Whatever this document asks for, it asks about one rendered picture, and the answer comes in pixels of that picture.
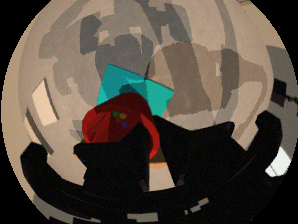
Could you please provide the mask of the red cup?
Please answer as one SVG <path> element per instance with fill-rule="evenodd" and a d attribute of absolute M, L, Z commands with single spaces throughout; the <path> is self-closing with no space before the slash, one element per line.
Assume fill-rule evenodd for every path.
<path fill-rule="evenodd" d="M 116 123 L 114 113 L 126 113 L 128 117 L 122 121 L 128 121 L 128 127 L 121 127 Z M 149 131 L 149 160 L 156 155 L 160 148 L 160 135 L 158 135 L 156 123 L 154 123 L 152 111 L 144 97 L 137 93 L 126 92 L 96 105 L 85 113 L 82 119 L 82 135 L 86 143 L 112 143 L 121 141 L 122 137 L 128 135 L 134 125 L 144 124 Z"/>

